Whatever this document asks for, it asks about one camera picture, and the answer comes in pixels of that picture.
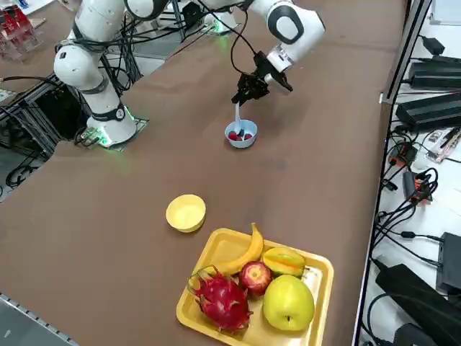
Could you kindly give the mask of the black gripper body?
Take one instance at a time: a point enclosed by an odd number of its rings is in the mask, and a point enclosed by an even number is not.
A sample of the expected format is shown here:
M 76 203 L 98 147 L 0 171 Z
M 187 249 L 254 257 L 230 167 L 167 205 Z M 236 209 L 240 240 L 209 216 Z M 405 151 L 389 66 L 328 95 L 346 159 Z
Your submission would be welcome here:
M 255 53 L 254 63 L 258 76 L 265 80 L 267 84 L 278 83 L 281 86 L 285 85 L 284 74 L 272 65 L 264 53 Z

